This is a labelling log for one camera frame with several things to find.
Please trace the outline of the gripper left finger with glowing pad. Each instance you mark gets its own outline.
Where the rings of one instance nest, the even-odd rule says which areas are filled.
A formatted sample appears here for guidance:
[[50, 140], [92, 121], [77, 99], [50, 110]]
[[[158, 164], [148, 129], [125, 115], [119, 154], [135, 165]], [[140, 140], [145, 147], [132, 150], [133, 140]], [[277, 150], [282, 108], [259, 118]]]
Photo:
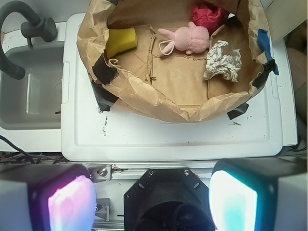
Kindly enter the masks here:
[[96, 190], [81, 164], [0, 167], [2, 231], [90, 231]]

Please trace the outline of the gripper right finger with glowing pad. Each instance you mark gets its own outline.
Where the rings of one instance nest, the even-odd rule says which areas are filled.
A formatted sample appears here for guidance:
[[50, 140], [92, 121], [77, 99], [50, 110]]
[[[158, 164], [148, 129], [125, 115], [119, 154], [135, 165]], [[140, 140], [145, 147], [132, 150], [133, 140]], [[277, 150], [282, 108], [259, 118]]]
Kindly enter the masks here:
[[308, 159], [220, 159], [209, 183], [209, 206], [220, 231], [306, 231]]

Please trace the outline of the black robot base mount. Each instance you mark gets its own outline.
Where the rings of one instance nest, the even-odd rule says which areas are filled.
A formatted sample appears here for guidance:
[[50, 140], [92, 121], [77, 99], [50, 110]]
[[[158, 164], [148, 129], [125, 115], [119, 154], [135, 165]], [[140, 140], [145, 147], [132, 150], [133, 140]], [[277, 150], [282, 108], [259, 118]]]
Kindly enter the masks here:
[[149, 169], [124, 194], [124, 229], [214, 231], [208, 193], [190, 169]]

